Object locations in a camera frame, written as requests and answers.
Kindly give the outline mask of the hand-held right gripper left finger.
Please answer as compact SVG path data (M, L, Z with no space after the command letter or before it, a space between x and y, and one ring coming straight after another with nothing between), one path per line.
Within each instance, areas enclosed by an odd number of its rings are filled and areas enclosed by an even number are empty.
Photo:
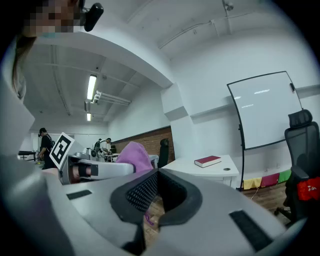
M43 171L48 183L50 198L53 200L58 216L71 225L74 220L82 219L81 225L73 227L71 241L78 241L75 250L82 255L132 256L137 242L132 241L136 232L146 247L152 246L159 237L158 220L161 213L161 199L151 202L148 216L154 224L142 218L142 225L120 220L112 209L110 196L113 190L126 182L142 176L133 173L111 179L61 184L55 168Z

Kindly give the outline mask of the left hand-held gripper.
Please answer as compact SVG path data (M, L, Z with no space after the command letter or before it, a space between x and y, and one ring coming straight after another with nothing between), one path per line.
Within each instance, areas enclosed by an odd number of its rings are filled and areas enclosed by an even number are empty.
M129 163L105 162L97 163L91 159L87 149L82 147L75 139L61 133L49 154L51 160L58 169L58 177L63 185L71 183L71 170L73 166L86 165L91 167L91 179L97 176L98 180L112 179L133 174L135 167Z

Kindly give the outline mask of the person's left hand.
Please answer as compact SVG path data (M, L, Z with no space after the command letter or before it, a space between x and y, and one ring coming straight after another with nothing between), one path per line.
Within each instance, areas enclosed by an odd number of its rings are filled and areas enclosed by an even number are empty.
M91 167L89 165L74 165L70 175L71 183L80 183L82 179L91 176Z

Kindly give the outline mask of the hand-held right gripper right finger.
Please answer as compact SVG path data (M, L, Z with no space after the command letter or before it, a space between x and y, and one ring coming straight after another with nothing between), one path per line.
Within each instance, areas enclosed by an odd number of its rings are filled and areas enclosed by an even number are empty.
M272 213L228 185L174 170L171 174L198 187L202 204L187 223L161 227L147 248L149 256L285 255L306 223L303 219L285 228ZM240 210L268 235L268 246L255 251L230 216Z

